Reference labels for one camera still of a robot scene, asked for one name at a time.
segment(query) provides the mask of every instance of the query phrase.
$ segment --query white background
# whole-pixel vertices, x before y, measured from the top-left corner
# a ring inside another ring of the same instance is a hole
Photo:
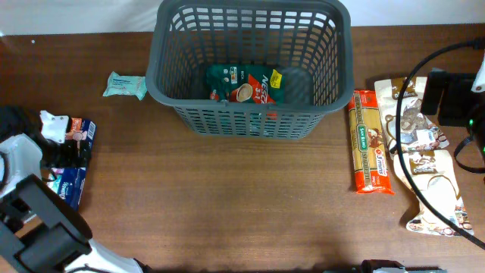
[[[341,2],[349,9],[355,27],[485,23],[485,0]],[[0,35],[153,31],[160,3],[161,0],[0,0]]]

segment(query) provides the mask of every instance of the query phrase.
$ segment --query yellow label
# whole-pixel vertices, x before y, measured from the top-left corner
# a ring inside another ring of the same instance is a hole
[[[270,79],[270,85],[273,88],[279,89],[281,86],[281,79],[283,78],[283,75],[278,73],[278,71],[273,69],[273,74],[271,75]]]

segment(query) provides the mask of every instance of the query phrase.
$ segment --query basket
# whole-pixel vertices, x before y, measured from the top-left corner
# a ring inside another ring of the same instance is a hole
[[[210,64],[284,67],[284,103],[209,100]],[[146,86],[204,135],[299,139],[354,90],[350,16],[337,0],[165,0]]]

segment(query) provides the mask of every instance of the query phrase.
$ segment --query red and yellow pasta package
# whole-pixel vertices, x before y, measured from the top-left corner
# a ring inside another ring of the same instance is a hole
[[[375,91],[354,91],[349,103],[349,119],[357,193],[394,194],[386,166]]]

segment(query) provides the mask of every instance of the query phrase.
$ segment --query brown tabletop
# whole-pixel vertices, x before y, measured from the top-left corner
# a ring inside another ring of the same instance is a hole
[[[356,27],[355,83],[410,71],[485,25]],[[395,177],[395,196],[356,195],[346,111],[299,141],[199,136],[147,94],[102,97],[112,71],[144,75],[151,33],[0,38],[0,104],[89,118],[98,125],[80,205],[94,238],[153,268],[270,270],[359,265],[482,272],[485,252],[460,237],[416,234],[405,223],[415,196]],[[476,73],[483,52],[460,50],[432,66]],[[463,128],[442,127],[452,151]],[[462,160],[480,164],[473,146]],[[475,234],[485,239],[483,175],[455,165]],[[0,271],[11,270],[0,261]]]

